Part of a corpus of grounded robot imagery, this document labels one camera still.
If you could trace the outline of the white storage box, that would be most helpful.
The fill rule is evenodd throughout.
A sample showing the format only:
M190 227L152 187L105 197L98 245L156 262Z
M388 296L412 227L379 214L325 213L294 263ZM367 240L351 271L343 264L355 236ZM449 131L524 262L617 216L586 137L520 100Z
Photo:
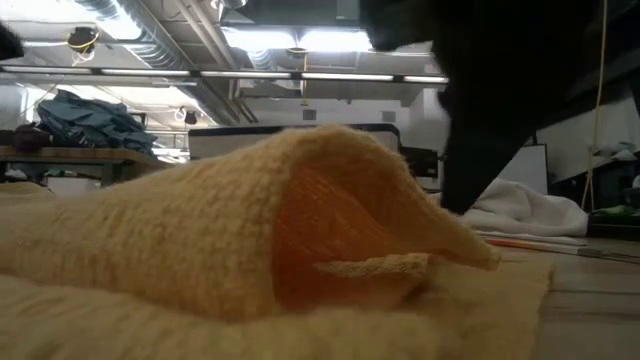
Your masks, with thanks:
M76 196L101 188L101 182L78 177L49 177L47 187L58 196Z

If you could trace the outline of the green item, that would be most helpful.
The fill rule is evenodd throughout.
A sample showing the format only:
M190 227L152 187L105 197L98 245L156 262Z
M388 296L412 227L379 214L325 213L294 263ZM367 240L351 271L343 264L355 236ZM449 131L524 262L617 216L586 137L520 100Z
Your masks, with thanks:
M640 208L629 205L616 205L600 208L591 212L591 216L601 217L640 217Z

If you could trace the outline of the white plastic bag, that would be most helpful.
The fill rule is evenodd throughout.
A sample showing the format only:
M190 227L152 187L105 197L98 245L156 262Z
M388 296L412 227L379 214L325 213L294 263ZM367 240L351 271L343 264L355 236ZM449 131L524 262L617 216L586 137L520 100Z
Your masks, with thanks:
M606 158L616 161L635 161L638 159L636 151L638 147L629 142L617 142L612 144L599 145L594 148L593 155L599 158Z

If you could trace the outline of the blue-green cloth pile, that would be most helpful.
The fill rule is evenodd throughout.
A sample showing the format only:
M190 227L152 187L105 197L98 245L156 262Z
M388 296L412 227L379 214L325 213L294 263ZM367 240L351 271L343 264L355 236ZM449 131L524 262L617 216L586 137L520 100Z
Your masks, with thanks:
M37 106L37 127L48 132L60 147L128 149L153 154L157 137L131 116L124 104L87 100L59 90Z

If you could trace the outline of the orange wooden stick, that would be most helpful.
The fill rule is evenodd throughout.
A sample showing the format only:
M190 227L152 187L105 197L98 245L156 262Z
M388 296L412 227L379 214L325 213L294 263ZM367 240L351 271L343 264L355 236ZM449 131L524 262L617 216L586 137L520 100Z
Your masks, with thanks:
M602 251L602 250L597 250L597 249L587 248L587 247L553 244L553 243L545 243L545 242L534 242L534 241L517 240L517 239L507 239L507 238L486 238L485 241L494 246L558 253L558 254L572 255L572 256L578 256L578 257L595 258L595 259L640 265L640 256L621 254L621 253L612 253L612 252L607 252L607 251Z

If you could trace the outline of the black monitor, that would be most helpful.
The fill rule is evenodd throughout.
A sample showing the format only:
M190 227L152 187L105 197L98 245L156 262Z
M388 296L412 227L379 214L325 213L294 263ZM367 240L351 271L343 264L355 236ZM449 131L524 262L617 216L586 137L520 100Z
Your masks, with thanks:
M438 178L439 155L437 151L416 147L402 147L401 154L415 177Z

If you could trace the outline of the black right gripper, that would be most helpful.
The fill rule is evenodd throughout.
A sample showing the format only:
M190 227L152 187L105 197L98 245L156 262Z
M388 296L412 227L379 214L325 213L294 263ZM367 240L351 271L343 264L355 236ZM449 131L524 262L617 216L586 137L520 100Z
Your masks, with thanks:
M465 214L576 80L600 0L359 0L377 51L428 42L452 131L440 205Z

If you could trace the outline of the dark red object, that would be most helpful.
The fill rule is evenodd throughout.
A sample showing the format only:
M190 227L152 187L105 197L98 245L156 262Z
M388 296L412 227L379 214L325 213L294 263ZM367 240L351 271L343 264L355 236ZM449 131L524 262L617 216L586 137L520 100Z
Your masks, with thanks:
M52 135L34 125L21 125L13 132L13 147L19 152L34 153L52 145Z

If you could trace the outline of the navy white striped fabric bin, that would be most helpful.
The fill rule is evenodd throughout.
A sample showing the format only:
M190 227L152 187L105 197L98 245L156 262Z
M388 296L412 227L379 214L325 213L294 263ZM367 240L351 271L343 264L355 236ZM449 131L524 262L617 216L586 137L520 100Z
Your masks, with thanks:
M398 150L401 148L400 131L392 124L347 124L347 127L372 134L389 149ZM315 128L315 125L220 127L190 130L188 132L190 158L195 160L218 157L252 146L283 130L311 128Z

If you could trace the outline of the white terry towel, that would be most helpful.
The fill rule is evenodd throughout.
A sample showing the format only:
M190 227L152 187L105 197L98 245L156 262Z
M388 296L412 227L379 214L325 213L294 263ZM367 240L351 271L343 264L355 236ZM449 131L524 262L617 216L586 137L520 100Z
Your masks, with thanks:
M577 203L530 187L494 180L460 220L481 231L543 237L583 237L588 214Z

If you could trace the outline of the whiteboard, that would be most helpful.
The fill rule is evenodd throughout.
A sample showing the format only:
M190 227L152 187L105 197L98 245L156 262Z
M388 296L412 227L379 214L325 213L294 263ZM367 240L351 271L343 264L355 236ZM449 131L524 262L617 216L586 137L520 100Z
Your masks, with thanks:
M498 177L524 184L538 193L547 195L549 183L546 146L539 144L522 147Z

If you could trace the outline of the yellow terry towel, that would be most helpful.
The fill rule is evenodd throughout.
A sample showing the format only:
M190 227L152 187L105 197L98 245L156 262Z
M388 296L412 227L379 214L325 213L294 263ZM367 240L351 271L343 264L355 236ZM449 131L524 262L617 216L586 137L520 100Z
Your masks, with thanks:
M551 273L343 126L74 197L0 185L0 360L529 360Z

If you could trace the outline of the wooden-top metal cart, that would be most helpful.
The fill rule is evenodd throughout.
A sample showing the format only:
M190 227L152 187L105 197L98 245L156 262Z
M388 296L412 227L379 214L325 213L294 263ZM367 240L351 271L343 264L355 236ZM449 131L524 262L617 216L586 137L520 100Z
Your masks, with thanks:
M40 165L44 170L71 171L98 178L102 187L172 167L170 163L128 149L43 147L25 153L11 146L0 146L0 176L17 164Z

